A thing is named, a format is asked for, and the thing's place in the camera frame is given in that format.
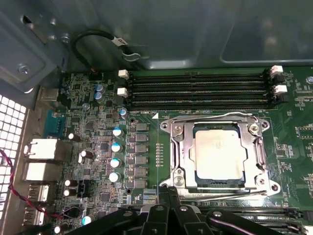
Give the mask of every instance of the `white label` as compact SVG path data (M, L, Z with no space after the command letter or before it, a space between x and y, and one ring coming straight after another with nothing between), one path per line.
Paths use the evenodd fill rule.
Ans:
M113 42L113 43L114 43L115 45L117 45L118 47L128 45L128 43L125 42L125 40L122 39L122 38L116 38L116 37L114 37L114 39L111 40L111 42Z

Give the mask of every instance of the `capacitor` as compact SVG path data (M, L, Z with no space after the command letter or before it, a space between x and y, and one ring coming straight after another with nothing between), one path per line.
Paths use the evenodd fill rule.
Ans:
M121 109L119 111L119 114L121 115L121 118L125 119L128 116L127 110L126 109Z
M77 191L74 188L65 189L63 192L63 195L65 197L75 196L76 194L77 194Z
M117 173L117 172L113 172L109 175L109 180L112 182L112 183L115 183L115 182L118 182L120 181L120 179L122 178L121 174L120 173Z
M70 229L70 225L68 223L63 223L61 225L55 226L54 233L55 234L60 234L62 232L65 232L68 229Z
M95 221L95 218L92 214L86 215L83 219L82 219L82 225L87 225L90 224L91 222Z
M70 133L70 134L68 135L68 139L69 139L70 141L75 141L75 142L80 142L80 140L81 140L80 136L77 135L77 134L74 134L74 133Z
M77 180L65 180L64 185L66 187L76 187L78 185Z
M90 109L90 104L84 103L84 104L82 105L82 109L83 109L84 111L89 110L89 109Z
M113 158L111 161L110 161L110 165L113 167L113 168L120 168L122 166L122 161L118 158Z
M113 135L117 138L121 138L124 135L124 132L119 127L115 127L113 130Z
M83 158L91 159L91 158L93 158L93 153L90 151L83 150L83 151L81 151L80 156L82 156Z
M96 92L100 92L101 94L104 94L105 92L105 89L101 84L96 85L94 89Z
M122 152L123 147L118 143L114 143L114 144L112 144L111 149L114 153L120 153L120 152Z
M104 101L104 97L102 96L102 94L100 92L96 92L94 94L94 99L100 104Z

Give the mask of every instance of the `motherboard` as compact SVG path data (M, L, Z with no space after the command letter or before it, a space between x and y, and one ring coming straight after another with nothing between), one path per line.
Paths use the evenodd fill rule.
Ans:
M285 234L295 233L284 223L291 218L310 225L313 70L269 72L64 74L70 104L47 113L44 138L72 145L55 201L71 214L53 226L66 221L71 231L121 207L157 204L159 187L170 186L182 203Z

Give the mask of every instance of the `green circuit board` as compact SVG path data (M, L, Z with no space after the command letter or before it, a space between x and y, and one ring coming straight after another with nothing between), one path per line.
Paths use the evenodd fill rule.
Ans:
M261 73L258 69L227 69L227 70L158 70L135 71L136 76L167 76L183 75L187 72L197 74L246 74ZM310 67L284 68L289 102L280 104L271 110L238 110L253 113L255 116L266 119L270 129L263 133L267 154L267 166L272 180L281 185L281 192L264 200L225 200L197 203L211 207L294 207L300 210L313 210L313 84L308 84L306 78L313 74ZM80 205L84 210L83 216L93 214L100 218L117 210L123 205L146 205L157 203L157 185L170 175L170 137L160 130L160 123L166 119L179 115L217 115L227 110L176 110L176 111L133 111L126 118L121 118L119 111L123 105L116 97L116 88L119 86L117 72L102 73L100 78L91 79L89 74L64 74L64 81L68 84L68 97L71 98L71 109L64 113L65 123L63 137L75 132L83 141L73 144L73 153L70 163L65 164L63 180L89 179L91 194L89 198L62 197L63 187L59 188L57 210L63 207ZM94 87L97 84L104 86L104 101L94 100ZM88 103L90 109L84 111L82 105ZM127 191L127 183L132 182L128 170L132 164L128 159L132 154L128 149L132 145L129 139L136 132L131 128L139 124L146 124L147 128L141 131L148 140L144 144L148 152L141 154L147 158L144 165L146 176L137 179L146 181L146 187ZM112 130L119 127L124 135L114 138ZM123 146L121 153L112 153L111 145L117 142ZM93 160L78 163L78 155L82 149L95 154ZM112 157L119 158L123 166L119 169L110 167ZM109 174L119 172L122 179L112 184ZM81 218L71 220L73 227L81 226Z

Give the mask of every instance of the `cpu socket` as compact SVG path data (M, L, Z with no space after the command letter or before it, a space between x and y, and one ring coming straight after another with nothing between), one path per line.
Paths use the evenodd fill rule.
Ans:
M280 192L266 165L262 133L268 121L232 112L178 116L160 127L171 136L171 174L160 186L176 187L181 199Z

